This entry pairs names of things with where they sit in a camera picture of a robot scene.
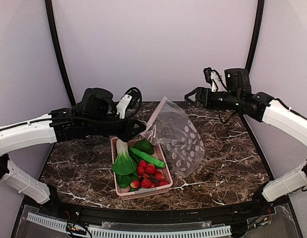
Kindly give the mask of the green toy cucumber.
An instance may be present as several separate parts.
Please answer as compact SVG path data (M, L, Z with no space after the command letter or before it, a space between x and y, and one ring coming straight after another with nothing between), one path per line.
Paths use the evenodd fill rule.
M152 155L149 155L145 152L142 152L136 148L128 147L129 154L133 156L134 158L137 158L139 161L143 160L147 162L148 164L153 164L158 168L165 168L166 163L162 160L159 160Z

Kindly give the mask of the clear zip top bag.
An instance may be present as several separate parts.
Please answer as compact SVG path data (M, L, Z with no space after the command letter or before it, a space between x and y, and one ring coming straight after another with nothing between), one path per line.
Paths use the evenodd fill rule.
M141 136L163 148L177 178L190 176L204 159L204 143L194 124L183 109L166 97L154 110Z

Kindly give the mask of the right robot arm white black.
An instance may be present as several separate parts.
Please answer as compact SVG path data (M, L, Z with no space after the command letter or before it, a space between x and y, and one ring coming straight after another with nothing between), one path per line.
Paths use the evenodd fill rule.
M287 107L278 98L263 92L252 93L247 69L227 69L224 75L225 80L222 80L216 70L205 68L205 81L211 88L197 87L184 96L185 101L198 108L232 110L234 113L248 115L283 131L307 148L307 118ZM253 199L271 203L299 189L307 190L307 159L282 177L268 182L253 195Z

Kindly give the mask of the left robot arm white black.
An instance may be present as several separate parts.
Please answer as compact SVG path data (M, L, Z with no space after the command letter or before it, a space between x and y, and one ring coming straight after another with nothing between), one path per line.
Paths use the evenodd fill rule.
M40 144L54 144L87 136L116 136L128 142L146 129L135 119L142 104L141 91L128 89L119 102L101 88L85 90L81 102L71 108L53 110L41 117L17 124L0 126L0 182L23 193L38 204L58 200L51 185L41 183L22 171L9 153Z

